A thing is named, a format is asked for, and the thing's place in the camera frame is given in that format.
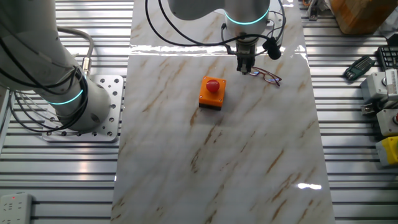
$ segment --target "marble surface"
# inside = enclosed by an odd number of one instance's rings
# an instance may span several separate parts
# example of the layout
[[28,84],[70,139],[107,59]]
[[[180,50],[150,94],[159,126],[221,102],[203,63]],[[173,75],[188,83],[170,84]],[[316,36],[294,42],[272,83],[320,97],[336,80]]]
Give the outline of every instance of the marble surface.
[[[296,2],[284,1],[282,57],[256,58],[282,77],[277,88],[237,72],[223,47],[167,45],[135,1],[112,224],[335,222]],[[185,42],[157,1],[149,11]],[[170,18],[196,40],[220,40],[222,14]],[[205,75],[227,79],[221,111],[198,107]]]

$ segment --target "eyeglasses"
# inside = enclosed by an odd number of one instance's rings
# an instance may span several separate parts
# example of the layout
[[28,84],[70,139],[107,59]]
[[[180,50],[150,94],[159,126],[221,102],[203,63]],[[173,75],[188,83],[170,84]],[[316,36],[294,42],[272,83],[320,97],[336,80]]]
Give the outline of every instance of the eyeglasses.
[[280,86],[279,82],[282,81],[281,77],[258,67],[252,67],[251,72],[249,74],[252,76],[258,76],[259,74],[262,74],[266,82],[277,86]]

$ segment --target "power strip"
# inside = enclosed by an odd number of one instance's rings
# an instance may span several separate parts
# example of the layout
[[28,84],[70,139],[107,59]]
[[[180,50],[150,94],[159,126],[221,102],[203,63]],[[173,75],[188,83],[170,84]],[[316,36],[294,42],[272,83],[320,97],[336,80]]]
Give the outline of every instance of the power strip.
[[4,195],[0,198],[0,224],[29,224],[32,196]]

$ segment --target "metal mounting plate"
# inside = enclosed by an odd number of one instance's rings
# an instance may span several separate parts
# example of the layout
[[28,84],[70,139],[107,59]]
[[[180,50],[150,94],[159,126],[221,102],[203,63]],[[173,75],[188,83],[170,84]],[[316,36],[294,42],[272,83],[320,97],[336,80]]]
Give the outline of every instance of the metal mounting plate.
[[[111,97],[111,110],[108,117],[94,130],[88,133],[79,133],[70,129],[43,133],[43,139],[48,142],[115,142],[118,139],[119,118],[121,114],[121,102],[124,80],[119,75],[92,75],[91,80],[105,88]],[[55,113],[55,109],[49,105],[48,111]],[[50,113],[47,117],[58,118]],[[45,125],[56,127],[59,123],[45,120]]]

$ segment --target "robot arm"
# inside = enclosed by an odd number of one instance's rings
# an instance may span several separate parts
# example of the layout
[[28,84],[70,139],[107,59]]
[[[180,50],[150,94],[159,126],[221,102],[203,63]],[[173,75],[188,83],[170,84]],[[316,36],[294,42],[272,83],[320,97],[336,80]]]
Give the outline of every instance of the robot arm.
[[75,131],[89,131],[107,117],[108,93],[86,78],[60,42],[54,0],[0,1],[0,39],[0,84],[34,90],[55,108],[64,126],[73,120],[68,128]]
[[[269,20],[274,21],[274,27],[283,25],[276,14],[269,12],[270,0],[169,0],[169,6],[176,17],[184,20],[199,19],[215,9],[224,9],[226,28],[233,37],[245,34],[262,34],[266,30]],[[282,32],[281,29],[275,30],[273,36],[278,37],[280,32]],[[257,41],[257,37],[236,41],[237,70],[243,74],[250,72],[254,65]],[[269,55],[274,60],[280,57],[281,43],[282,35],[271,46],[273,49],[269,49]]]

